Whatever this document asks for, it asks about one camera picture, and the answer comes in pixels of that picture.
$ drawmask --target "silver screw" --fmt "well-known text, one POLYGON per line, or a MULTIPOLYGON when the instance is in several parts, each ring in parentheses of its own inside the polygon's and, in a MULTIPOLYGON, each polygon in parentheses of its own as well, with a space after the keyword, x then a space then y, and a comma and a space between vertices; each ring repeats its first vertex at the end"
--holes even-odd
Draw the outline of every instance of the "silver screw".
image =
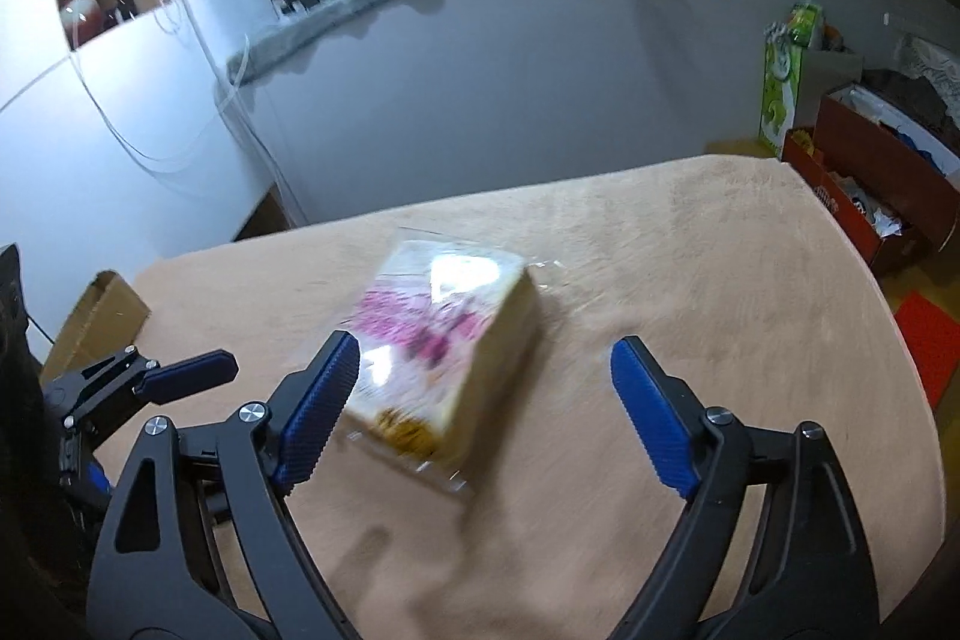
POLYGON ((800 433, 807 439, 822 439, 824 437, 824 427, 813 421, 803 421, 800 424, 800 433))
POLYGON ((253 423, 254 421, 260 420, 264 415, 267 414, 267 408, 264 405, 261 405, 259 402, 248 402, 246 405, 243 405, 240 408, 239 413, 240 420, 243 423, 253 423))
POLYGON ((733 413, 727 408, 707 408, 707 420, 714 426, 726 426, 733 421, 733 413))
POLYGON ((155 415, 143 426, 143 431, 150 434, 151 437, 155 437, 160 432, 163 432, 167 428, 167 419, 162 415, 155 415))

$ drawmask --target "clear plastic packaging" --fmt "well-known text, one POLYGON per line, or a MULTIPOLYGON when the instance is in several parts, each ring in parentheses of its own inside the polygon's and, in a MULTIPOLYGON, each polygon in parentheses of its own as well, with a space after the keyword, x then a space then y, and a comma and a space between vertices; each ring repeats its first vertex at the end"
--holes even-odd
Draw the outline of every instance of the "clear plastic packaging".
POLYGON ((557 266, 401 232, 336 326, 357 337, 361 352, 344 408, 347 439, 442 490, 466 493, 461 469, 541 333, 541 290, 557 266))

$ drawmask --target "beige tablecloth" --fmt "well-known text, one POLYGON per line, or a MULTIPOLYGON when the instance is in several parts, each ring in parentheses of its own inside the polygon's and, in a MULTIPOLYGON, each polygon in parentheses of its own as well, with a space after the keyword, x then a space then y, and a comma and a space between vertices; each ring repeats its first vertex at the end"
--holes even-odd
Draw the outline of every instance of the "beige tablecloth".
MULTIPOLYGON (((269 396, 306 355, 304 340, 319 346, 400 226, 558 263, 538 271, 546 337, 487 429, 471 503, 349 442, 328 447, 291 496, 320 571, 366 640, 607 636, 682 507, 611 388, 608 352, 629 333, 707 405, 757 426, 810 418, 827 427, 884 614, 933 556, 943 477, 916 370, 866 266, 776 161, 712 156, 464 196, 157 263, 136 281, 154 311, 141 352, 171 362, 224 347, 241 367, 230 386, 166 413, 197 424, 269 396)), ((154 413, 104 447, 114 477, 154 413)), ((736 589, 758 496, 748 497, 710 611, 736 589)), ((236 574, 235 542, 224 548, 236 574)), ((248 584, 238 591, 251 603, 248 584)))

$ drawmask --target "open red box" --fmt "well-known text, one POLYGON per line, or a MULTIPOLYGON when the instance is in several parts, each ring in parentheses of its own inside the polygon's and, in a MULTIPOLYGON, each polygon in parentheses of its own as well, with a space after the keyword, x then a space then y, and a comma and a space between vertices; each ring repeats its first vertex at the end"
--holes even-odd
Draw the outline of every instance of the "open red box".
POLYGON ((909 266, 952 237, 960 193, 887 128, 824 97, 812 136, 811 156, 787 134, 782 160, 808 182, 875 275, 909 266), (853 177, 910 225, 880 239, 829 172, 853 177))

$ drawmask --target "red mat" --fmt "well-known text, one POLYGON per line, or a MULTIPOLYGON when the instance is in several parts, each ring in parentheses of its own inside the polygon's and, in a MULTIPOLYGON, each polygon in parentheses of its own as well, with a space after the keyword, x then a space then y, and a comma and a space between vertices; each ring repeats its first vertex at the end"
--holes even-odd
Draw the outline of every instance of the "red mat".
POLYGON ((894 316, 920 372, 930 407, 936 410, 960 362, 960 324, 918 292, 911 292, 894 316))

